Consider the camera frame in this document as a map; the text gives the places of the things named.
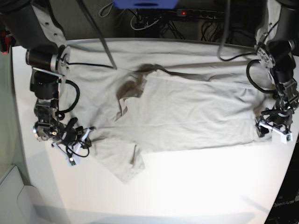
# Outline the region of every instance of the white tabletop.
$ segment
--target white tabletop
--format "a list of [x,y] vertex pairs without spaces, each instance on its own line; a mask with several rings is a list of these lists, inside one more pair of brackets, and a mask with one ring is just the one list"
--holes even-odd
[[[26,50],[13,48],[14,83],[32,185],[55,223],[263,224],[287,171],[295,141],[143,156],[146,169],[123,184],[94,158],[70,168],[50,142],[32,134],[36,98]],[[299,71],[295,71],[299,80]],[[293,117],[294,138],[299,114]]]

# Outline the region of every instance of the blue box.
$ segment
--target blue box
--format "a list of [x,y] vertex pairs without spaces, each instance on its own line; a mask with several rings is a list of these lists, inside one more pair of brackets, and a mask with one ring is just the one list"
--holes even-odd
[[114,0],[117,8],[174,8],[178,0]]

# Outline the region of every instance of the white table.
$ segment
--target white table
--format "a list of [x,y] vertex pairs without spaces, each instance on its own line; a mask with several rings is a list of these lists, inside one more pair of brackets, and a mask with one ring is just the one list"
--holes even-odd
[[[50,142],[32,134],[36,98],[26,50],[13,48],[14,83],[31,183],[55,223],[263,224],[287,171],[295,141],[144,155],[146,169],[127,185],[94,158],[68,167]],[[299,80],[299,70],[295,71]],[[294,138],[299,113],[293,117]]]

